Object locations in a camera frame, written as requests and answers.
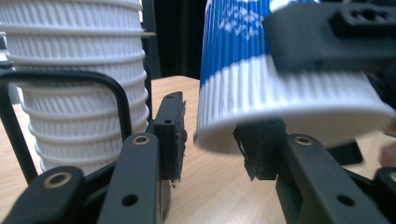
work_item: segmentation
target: white paper cup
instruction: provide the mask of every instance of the white paper cup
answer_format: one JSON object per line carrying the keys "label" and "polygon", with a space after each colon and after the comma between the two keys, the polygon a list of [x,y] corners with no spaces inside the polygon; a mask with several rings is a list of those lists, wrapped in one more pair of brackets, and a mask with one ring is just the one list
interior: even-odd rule
{"label": "white paper cup", "polygon": [[[146,74],[135,80],[122,83],[129,104],[146,101],[149,93],[145,88]],[[73,116],[89,112],[101,112],[117,108],[113,92],[105,87],[72,86],[40,87],[19,86],[23,94],[23,104],[27,110],[42,114]]]}
{"label": "white paper cup", "polygon": [[3,0],[0,22],[7,25],[84,29],[140,27],[137,0]]}
{"label": "white paper cup", "polygon": [[7,33],[8,59],[29,64],[113,63],[145,56],[138,35],[14,35]]}
{"label": "white paper cup", "polygon": [[127,82],[131,79],[146,76],[143,67],[143,59],[136,58],[126,62],[119,63],[102,63],[102,64],[84,64],[84,65],[31,65],[31,64],[15,64],[15,70],[29,71],[92,71],[98,72],[114,78],[119,83]]}
{"label": "white paper cup", "polygon": [[[78,137],[97,137],[106,133],[120,131],[120,119],[117,108],[102,113],[93,112],[83,115],[51,115],[22,109],[30,117],[29,129],[34,136],[62,139]],[[149,108],[145,101],[130,106],[131,124],[134,133],[145,131]]]}
{"label": "white paper cup", "polygon": [[95,161],[95,158],[108,158],[117,154],[122,147],[120,131],[91,138],[68,137],[64,140],[36,136],[36,145],[40,148],[38,156],[52,157],[60,161]]}

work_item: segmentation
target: blue stripe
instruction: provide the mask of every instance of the blue stripe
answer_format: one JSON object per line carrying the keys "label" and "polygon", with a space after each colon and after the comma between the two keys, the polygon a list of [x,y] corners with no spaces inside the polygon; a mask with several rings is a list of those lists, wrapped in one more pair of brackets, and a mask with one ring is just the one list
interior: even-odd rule
{"label": "blue stripe", "polygon": [[[269,54],[262,20],[274,1],[279,0],[212,1],[205,15],[201,84],[225,66]],[[290,0],[290,4],[314,1]]]}

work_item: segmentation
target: table surface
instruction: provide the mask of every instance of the table surface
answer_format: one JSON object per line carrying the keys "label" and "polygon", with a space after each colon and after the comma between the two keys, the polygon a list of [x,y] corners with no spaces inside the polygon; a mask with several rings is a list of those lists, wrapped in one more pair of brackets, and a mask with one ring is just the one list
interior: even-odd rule
{"label": "table surface", "polygon": [[[181,182],[171,190],[171,206],[165,224],[171,223],[285,223],[275,181],[250,181],[242,156],[215,154],[197,148],[192,138],[195,132],[199,80],[188,77],[166,77],[152,81],[153,114],[162,98],[171,92],[183,91],[187,111],[186,143]],[[35,139],[29,134],[29,118],[15,105],[21,128],[29,148]],[[367,133],[357,138],[364,163],[347,169],[372,178],[379,167],[381,146],[395,143],[395,138],[381,132]],[[26,188],[21,169],[13,154],[3,125],[0,125],[0,220],[3,220],[17,197]],[[36,167],[39,158],[32,150]]]}

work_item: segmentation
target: blue and white paper cup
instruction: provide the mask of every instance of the blue and white paper cup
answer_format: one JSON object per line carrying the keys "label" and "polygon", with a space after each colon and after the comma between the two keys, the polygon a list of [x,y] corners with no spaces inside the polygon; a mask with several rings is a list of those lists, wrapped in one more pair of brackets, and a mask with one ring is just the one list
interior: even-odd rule
{"label": "blue and white paper cup", "polygon": [[288,133],[308,134],[333,147],[395,119],[394,110],[382,103],[364,74],[277,73],[262,20],[296,2],[314,0],[207,2],[194,136],[198,147],[239,153],[233,138],[236,124],[272,118],[283,119]]}

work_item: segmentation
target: paper cup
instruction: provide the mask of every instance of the paper cup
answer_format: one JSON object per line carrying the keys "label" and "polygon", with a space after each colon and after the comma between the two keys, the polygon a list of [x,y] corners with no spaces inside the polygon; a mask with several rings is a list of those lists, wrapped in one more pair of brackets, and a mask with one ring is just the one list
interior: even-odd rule
{"label": "paper cup", "polygon": [[141,58],[145,52],[135,35],[14,35],[7,33],[8,59],[29,64],[87,64]]}
{"label": "paper cup", "polygon": [[41,136],[35,138],[40,149],[37,151],[39,157],[59,161],[96,161],[96,158],[105,159],[120,153],[122,147],[120,132],[86,139],[69,137],[62,141]]}
{"label": "paper cup", "polygon": [[29,71],[92,71],[114,78],[119,83],[124,83],[142,76],[146,76],[142,58],[120,60],[117,63],[83,64],[83,65],[32,65],[16,63],[15,70]]}
{"label": "paper cup", "polygon": [[[51,116],[37,114],[22,108],[30,116],[29,130],[34,136],[69,139],[77,137],[96,137],[104,133],[120,131],[117,109],[105,113],[87,113],[79,116]],[[145,131],[149,108],[144,104],[130,106],[131,122],[134,133]]]}
{"label": "paper cup", "polygon": [[[121,84],[129,104],[147,100],[145,88],[146,74],[135,80]],[[98,86],[41,87],[19,86],[23,94],[23,104],[27,110],[41,114],[78,116],[89,112],[103,112],[117,108],[112,91]]]}
{"label": "paper cup", "polygon": [[5,25],[84,29],[140,27],[137,0],[3,0],[0,22]]}
{"label": "paper cup", "polygon": [[363,74],[278,74],[261,24],[268,6],[268,1],[208,2],[198,147],[239,153],[236,125],[273,118],[285,121],[287,133],[308,134],[330,147],[395,119]]}

